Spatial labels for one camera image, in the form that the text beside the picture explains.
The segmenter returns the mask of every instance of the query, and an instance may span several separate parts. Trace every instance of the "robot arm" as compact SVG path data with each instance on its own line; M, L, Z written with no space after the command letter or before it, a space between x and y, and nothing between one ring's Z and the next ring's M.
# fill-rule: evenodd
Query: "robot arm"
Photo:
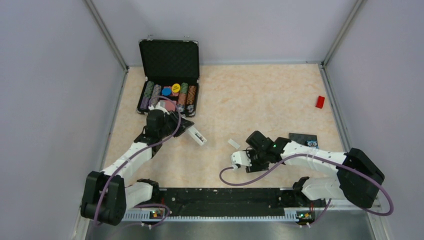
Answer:
M311 201L327 198L347 199L358 207L368 209L372 206L379 191L375 185L364 178L343 168L314 159L316 157L355 169L380 185L385 178L367 155L356 148L352 148L349 152L325 151L283 137L272 141L259 131L252 133L246 142L251 149L237 151L231 155L231 163L234 168L243 165L246 166L247 173L265 171L268 170L269 164L278 163L288 156L302 154L286 160L283 164L303 166L325 173L327 177L302 177L294 183L293 189L301 191Z
M131 179L133 174L144 163L156 155L162 147L162 144L157 143L175 131L178 126L178 120L178 113L174 111L168 112L160 105L156 106L156 108L151 107L146 118L146 126L131 144L131 147L112 165L100 172L92 171L88 174L82 197L81 215L85 218L94 219L101 191L109 177L125 162L128 163L110 181L107 193L100 206L98 221L117 225L121 222L127 209L150 200L153 192L152 181L140 180L127 187L125 183ZM174 137L179 137L184 132L188 132L202 146L207 140L193 125L192 121L182 118Z

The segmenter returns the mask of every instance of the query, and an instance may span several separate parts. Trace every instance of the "white wall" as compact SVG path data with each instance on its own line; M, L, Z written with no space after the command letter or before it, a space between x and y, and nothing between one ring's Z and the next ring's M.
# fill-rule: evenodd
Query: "white wall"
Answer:
M138 41L199 41L204 64L322 61L356 0L94 0L128 65Z
M0 1L0 235L71 237L123 70L82 0Z
M394 239L423 239L423 9L368 1L328 67L353 146L386 176Z

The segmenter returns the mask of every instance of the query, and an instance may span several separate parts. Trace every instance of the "red lego brick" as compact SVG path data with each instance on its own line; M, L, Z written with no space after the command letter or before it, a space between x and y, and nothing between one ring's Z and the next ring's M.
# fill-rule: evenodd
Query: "red lego brick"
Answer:
M319 108L319 109L322 109L323 108L323 106L324 106L324 100L325 100L326 98L325 97L323 97L323 96L318 96L318 100L316 101L316 105L315 105L315 107L317 107L317 108Z

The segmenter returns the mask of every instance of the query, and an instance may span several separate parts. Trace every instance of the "black foam lid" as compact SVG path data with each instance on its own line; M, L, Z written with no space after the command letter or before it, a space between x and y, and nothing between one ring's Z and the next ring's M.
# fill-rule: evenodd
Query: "black foam lid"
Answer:
M192 83L199 79L197 41L143 39L138 45L144 74L149 80L174 79Z

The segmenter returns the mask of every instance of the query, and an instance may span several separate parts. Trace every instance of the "open black case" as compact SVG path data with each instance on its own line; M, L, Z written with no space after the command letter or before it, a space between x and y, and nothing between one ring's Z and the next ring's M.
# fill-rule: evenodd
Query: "open black case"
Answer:
M185 104L182 107L182 114L186 117L194 117L199 97L199 43L188 40L143 39L138 45L143 62L145 83L138 101L137 112L145 114L149 111L142 107L148 82L160 85L161 91L164 87L172 87L174 84L181 86L183 83L187 83L189 87L196 87L194 104L190 106ZM172 95L166 97L176 102L179 98L179 96Z

